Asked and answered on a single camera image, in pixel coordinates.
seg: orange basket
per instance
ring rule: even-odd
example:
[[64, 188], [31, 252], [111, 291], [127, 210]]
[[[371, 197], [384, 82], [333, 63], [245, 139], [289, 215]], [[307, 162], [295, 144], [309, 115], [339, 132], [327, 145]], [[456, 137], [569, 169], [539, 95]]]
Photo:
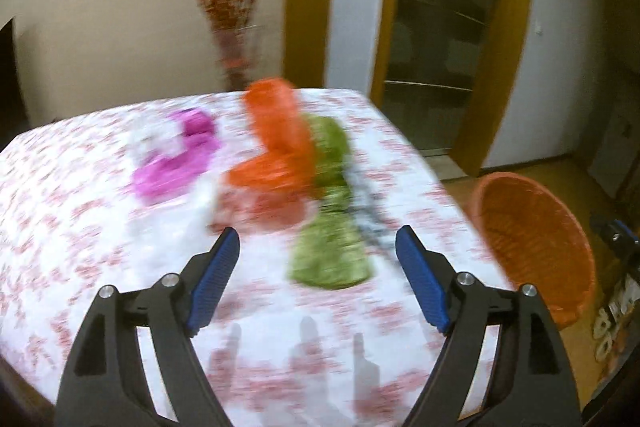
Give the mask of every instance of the orange basket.
[[494, 172], [480, 178], [467, 213], [514, 286], [537, 286], [559, 329], [580, 317], [593, 298], [595, 263], [562, 201], [524, 176]]

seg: glass door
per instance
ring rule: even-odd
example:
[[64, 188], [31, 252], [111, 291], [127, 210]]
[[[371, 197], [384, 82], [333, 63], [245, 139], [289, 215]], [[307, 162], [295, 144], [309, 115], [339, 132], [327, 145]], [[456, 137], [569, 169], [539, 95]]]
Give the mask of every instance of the glass door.
[[424, 156], [452, 147], [491, 0], [397, 0], [383, 112]]

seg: blue gripper pad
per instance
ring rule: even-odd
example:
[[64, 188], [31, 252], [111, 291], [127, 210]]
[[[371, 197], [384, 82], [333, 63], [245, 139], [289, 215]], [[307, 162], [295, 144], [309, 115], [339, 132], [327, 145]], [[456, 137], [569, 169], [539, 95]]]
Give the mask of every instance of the blue gripper pad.
[[186, 330], [190, 337], [198, 334], [211, 322], [213, 313], [222, 297], [226, 283], [231, 277], [240, 255], [240, 238], [238, 232], [229, 229], [228, 234], [212, 252], [209, 266], [191, 292], [191, 312], [186, 323]]
[[638, 241], [638, 236], [628, 227], [626, 226], [622, 221], [620, 221], [619, 219], [615, 219], [614, 222], [622, 229], [624, 230], [628, 236], [633, 239], [634, 241]]
[[446, 291], [438, 282], [425, 259], [426, 252], [411, 227], [404, 226], [396, 233], [396, 255], [414, 291], [427, 322], [446, 333], [450, 325]]

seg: white tablecloth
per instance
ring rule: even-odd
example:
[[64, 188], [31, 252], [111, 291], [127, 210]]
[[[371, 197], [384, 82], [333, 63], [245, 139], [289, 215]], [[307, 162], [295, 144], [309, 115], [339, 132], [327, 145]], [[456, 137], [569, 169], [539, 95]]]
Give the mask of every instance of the white tablecloth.
[[[308, 112], [337, 118], [380, 196], [389, 227], [411, 225], [425, 247], [486, 285], [510, 287], [462, 211], [418, 153], [362, 95], [301, 90]], [[202, 190], [145, 208], [130, 191], [129, 131], [148, 111], [202, 107], [222, 149]], [[147, 287], [209, 250], [211, 180], [259, 152], [238, 93], [118, 107], [40, 127], [0, 153], [0, 353], [55, 402], [60, 376], [97, 289]], [[375, 276], [323, 291], [287, 280], [299, 226], [241, 236], [241, 256], [213, 322], [193, 339], [235, 425], [339, 427], [401, 421], [424, 386], [443, 338], [406, 279], [370, 250]], [[172, 416], [148, 331], [141, 349], [158, 412]], [[485, 338], [466, 403], [477, 408], [496, 331]]]

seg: white cloth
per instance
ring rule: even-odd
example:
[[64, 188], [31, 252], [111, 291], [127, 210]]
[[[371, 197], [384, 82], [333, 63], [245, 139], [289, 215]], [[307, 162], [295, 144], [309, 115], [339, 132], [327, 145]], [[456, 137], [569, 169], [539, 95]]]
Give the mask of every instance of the white cloth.
[[[303, 108], [337, 118], [383, 221], [411, 225], [425, 247], [486, 285], [510, 287], [420, 155], [362, 95], [301, 90]], [[55, 402], [65, 359], [97, 289], [148, 287], [209, 250], [203, 191], [145, 208], [132, 195], [127, 133], [135, 118], [203, 107], [223, 142], [203, 186], [260, 151], [238, 93], [118, 107], [40, 127], [0, 153], [0, 353]], [[240, 260], [213, 322], [193, 339], [238, 426], [401, 421], [443, 344], [396, 263], [371, 252], [375, 276], [324, 291], [287, 280], [297, 228], [241, 237]], [[496, 331], [485, 338], [466, 410], [482, 400]], [[148, 334], [141, 335], [158, 412], [171, 416]]]
[[158, 114], [134, 120], [129, 131], [129, 155], [136, 168], [146, 164], [151, 156], [175, 158], [185, 150], [180, 121]]

